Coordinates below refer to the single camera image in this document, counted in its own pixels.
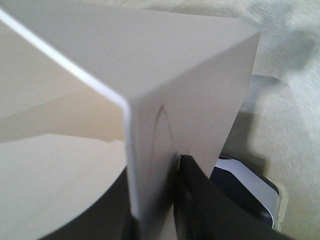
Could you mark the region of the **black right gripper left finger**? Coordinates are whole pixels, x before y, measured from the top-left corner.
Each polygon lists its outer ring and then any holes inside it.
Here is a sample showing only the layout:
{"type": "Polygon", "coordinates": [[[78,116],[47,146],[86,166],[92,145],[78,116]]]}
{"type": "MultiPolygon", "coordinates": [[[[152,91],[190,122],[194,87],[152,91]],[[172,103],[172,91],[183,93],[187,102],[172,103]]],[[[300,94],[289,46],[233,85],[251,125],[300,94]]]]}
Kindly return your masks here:
{"type": "Polygon", "coordinates": [[[131,215],[127,169],[112,186],[75,219],[44,236],[43,240],[138,240],[131,215]]]}

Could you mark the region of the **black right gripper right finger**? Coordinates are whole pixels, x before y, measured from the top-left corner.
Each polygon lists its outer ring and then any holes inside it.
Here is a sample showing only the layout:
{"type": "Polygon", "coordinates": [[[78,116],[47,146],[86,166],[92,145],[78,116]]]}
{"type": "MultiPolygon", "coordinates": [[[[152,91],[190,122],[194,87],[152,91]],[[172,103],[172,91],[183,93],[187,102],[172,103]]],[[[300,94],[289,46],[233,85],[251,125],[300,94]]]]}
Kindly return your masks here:
{"type": "Polygon", "coordinates": [[[191,155],[181,155],[174,191],[179,240],[288,240],[227,198],[191,155]]]}

